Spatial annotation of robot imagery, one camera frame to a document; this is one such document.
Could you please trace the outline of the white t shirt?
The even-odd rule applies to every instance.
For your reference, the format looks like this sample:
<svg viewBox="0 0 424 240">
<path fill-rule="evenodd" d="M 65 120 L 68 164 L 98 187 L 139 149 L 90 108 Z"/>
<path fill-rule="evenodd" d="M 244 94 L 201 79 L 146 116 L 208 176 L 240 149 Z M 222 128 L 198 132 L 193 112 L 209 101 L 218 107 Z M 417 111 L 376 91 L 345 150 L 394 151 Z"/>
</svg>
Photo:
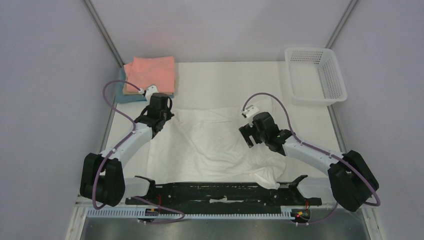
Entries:
<svg viewBox="0 0 424 240">
<path fill-rule="evenodd" d="M 158 184 L 176 182 L 255 182 L 277 189 L 284 158 L 264 144 L 249 147 L 239 128 L 239 110 L 176 109 L 150 141 L 146 176 Z"/>
</svg>

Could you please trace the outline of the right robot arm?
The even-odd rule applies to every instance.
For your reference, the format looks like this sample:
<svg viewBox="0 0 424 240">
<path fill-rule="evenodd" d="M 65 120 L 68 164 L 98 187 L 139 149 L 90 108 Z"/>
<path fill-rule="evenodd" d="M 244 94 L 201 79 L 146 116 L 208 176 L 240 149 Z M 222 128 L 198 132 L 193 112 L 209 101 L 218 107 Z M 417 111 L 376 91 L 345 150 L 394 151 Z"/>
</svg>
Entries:
<svg viewBox="0 0 424 240">
<path fill-rule="evenodd" d="M 294 158 L 328 177 L 333 199 L 344 209 L 355 212 L 375 197 L 380 185 L 357 151 L 331 152 L 301 140 L 289 129 L 279 129 L 269 112 L 259 112 L 252 122 L 239 129 L 247 146 L 265 144 L 285 157 Z"/>
</svg>

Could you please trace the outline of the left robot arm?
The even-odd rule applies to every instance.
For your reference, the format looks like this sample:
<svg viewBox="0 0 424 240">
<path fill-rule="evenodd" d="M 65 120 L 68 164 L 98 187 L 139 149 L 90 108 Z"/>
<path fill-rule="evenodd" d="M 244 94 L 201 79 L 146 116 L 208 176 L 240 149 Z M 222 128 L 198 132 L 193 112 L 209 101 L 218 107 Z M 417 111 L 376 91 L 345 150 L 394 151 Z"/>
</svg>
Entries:
<svg viewBox="0 0 424 240">
<path fill-rule="evenodd" d="M 171 109 L 172 99 L 167 94 L 153 93 L 126 136 L 115 146 L 84 158 L 79 194 L 92 200 L 96 210 L 100 209 L 96 203 L 115 207 L 126 198 L 138 197 L 144 204 L 156 200 L 154 180 L 143 176 L 125 178 L 123 168 L 173 117 Z"/>
</svg>

